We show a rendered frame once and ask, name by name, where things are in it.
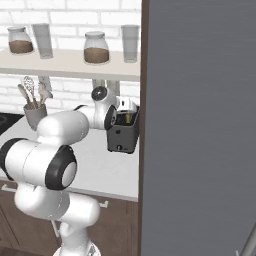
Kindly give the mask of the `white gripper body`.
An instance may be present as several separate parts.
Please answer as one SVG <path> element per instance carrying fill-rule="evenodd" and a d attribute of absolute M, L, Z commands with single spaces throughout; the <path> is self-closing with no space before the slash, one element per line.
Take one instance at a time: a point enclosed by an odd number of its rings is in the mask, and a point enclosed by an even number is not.
<path fill-rule="evenodd" d="M 137 105 L 129 97 L 117 97 L 116 109 L 118 113 L 135 113 Z"/>

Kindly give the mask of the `dark brown side panel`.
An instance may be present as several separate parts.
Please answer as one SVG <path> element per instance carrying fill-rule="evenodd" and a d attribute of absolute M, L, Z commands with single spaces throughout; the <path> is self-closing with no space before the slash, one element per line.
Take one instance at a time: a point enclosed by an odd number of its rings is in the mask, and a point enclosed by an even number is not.
<path fill-rule="evenodd" d="M 146 117 L 146 86 L 148 64 L 148 28 L 149 0 L 141 4 L 141 74 L 140 74 L 140 141 L 139 141 L 139 186 L 138 186 L 138 244 L 137 256 L 142 256 L 142 213 L 143 213 L 143 182 L 144 182 L 144 148 L 145 148 L 145 117 Z"/>

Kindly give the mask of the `clear drinking glass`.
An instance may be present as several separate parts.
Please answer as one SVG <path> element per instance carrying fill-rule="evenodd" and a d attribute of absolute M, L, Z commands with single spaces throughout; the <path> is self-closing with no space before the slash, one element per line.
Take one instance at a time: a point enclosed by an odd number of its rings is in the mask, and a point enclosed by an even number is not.
<path fill-rule="evenodd" d="M 138 54 L 139 26 L 122 25 L 123 56 L 126 63 L 135 63 Z"/>
<path fill-rule="evenodd" d="M 53 57 L 50 28 L 47 23 L 32 25 L 33 34 L 38 46 L 41 59 L 51 59 Z"/>

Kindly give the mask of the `glass jar with brown contents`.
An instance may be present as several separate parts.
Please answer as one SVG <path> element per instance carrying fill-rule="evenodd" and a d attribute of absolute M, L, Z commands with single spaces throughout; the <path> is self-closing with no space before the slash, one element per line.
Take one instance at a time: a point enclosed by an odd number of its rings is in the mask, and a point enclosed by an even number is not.
<path fill-rule="evenodd" d="M 109 47 L 102 31 L 85 33 L 84 61 L 90 64 L 103 64 L 110 59 Z"/>
<path fill-rule="evenodd" d="M 13 54 L 27 54 L 34 50 L 25 26 L 8 27 L 9 49 Z"/>

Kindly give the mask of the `grey fridge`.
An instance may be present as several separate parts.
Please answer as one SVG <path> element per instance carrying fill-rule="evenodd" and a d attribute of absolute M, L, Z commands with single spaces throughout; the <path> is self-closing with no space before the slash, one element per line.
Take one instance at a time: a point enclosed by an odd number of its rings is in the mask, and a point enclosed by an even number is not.
<path fill-rule="evenodd" d="M 142 256 L 235 256 L 256 225 L 256 0 L 149 0 Z"/>

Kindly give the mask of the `pale spatula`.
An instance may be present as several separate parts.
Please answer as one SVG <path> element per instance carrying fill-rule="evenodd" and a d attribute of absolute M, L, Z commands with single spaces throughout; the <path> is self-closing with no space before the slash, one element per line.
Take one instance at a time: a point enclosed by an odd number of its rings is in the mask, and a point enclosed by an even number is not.
<path fill-rule="evenodd" d="M 43 105 L 47 98 L 53 97 L 53 94 L 45 88 L 43 82 L 38 83 L 38 93 L 40 95 L 40 105 Z"/>

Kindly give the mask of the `grey utensil pot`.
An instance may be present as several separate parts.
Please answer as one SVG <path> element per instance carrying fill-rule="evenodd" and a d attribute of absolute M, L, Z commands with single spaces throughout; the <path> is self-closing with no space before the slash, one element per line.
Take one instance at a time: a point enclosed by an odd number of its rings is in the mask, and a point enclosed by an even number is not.
<path fill-rule="evenodd" d="M 32 130 L 36 131 L 39 122 L 47 116 L 47 109 L 45 105 L 37 109 L 31 109 L 28 104 L 23 107 L 27 122 Z"/>

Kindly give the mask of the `metal whisk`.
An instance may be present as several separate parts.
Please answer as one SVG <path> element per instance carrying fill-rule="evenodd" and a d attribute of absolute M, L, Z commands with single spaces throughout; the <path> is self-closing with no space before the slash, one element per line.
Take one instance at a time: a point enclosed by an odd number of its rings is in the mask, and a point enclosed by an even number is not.
<path fill-rule="evenodd" d="M 29 77 L 29 76 L 25 76 L 23 78 L 23 83 L 24 83 L 25 88 L 28 90 L 28 92 L 32 96 L 34 108 L 37 109 L 38 105 L 37 105 L 37 101 L 36 101 L 36 98 L 35 98 L 35 95 L 34 95 L 35 84 L 34 84 L 33 79 L 31 77 Z"/>

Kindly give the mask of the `brown drawer front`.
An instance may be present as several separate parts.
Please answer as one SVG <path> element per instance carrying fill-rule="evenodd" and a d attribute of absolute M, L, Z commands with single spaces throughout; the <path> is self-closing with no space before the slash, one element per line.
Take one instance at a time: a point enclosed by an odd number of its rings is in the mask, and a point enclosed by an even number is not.
<path fill-rule="evenodd" d="M 102 196 L 94 196 L 94 199 L 97 199 L 99 203 L 109 201 L 108 208 L 101 208 L 101 219 L 123 220 L 128 218 L 136 218 L 138 215 L 137 202 Z"/>
<path fill-rule="evenodd" d="M 0 180 L 0 198 L 7 199 L 11 202 L 14 202 L 15 193 L 2 191 L 1 188 L 4 184 L 7 184 L 8 187 L 17 189 L 17 184 L 15 182 L 2 181 Z"/>

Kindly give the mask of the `black hob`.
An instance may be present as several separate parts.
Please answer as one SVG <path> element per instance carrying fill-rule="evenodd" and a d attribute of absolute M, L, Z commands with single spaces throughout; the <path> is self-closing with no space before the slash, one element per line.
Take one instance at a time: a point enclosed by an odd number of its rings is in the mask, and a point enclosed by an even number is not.
<path fill-rule="evenodd" d="M 0 135 L 7 131 L 11 126 L 23 118 L 22 114 L 0 112 Z"/>

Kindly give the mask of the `brown cupboard door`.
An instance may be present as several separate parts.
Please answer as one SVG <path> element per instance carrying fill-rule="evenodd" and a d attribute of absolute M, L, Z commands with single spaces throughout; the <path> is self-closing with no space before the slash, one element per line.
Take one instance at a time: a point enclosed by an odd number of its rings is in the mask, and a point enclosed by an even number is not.
<path fill-rule="evenodd" d="M 50 221 L 25 215 L 11 198 L 0 198 L 0 213 L 18 249 L 44 256 L 51 256 L 57 249 L 58 242 Z"/>
<path fill-rule="evenodd" d="M 89 228 L 89 235 L 101 256 L 138 256 L 138 221 L 135 217 L 101 218 Z"/>

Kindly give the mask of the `grey wall socket plate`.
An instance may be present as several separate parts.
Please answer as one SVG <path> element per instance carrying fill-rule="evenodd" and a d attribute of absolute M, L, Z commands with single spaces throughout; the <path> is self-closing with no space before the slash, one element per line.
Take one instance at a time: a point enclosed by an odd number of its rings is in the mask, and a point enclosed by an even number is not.
<path fill-rule="evenodd" d="M 104 86 L 109 88 L 116 96 L 120 95 L 120 82 L 116 80 L 101 80 L 93 79 L 92 80 L 93 88 L 98 86 Z"/>

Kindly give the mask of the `cream wall shelf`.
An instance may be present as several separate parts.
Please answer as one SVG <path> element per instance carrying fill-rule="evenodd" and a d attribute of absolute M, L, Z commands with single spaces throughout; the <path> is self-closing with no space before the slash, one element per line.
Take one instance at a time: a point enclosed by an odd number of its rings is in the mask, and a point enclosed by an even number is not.
<path fill-rule="evenodd" d="M 107 64 L 91 65 L 84 62 L 77 50 L 55 49 L 52 59 L 41 59 L 39 53 L 12 54 L 0 51 L 0 74 L 21 74 L 49 77 L 85 78 L 102 80 L 140 80 L 140 61 L 125 63 L 121 52 L 111 52 Z"/>

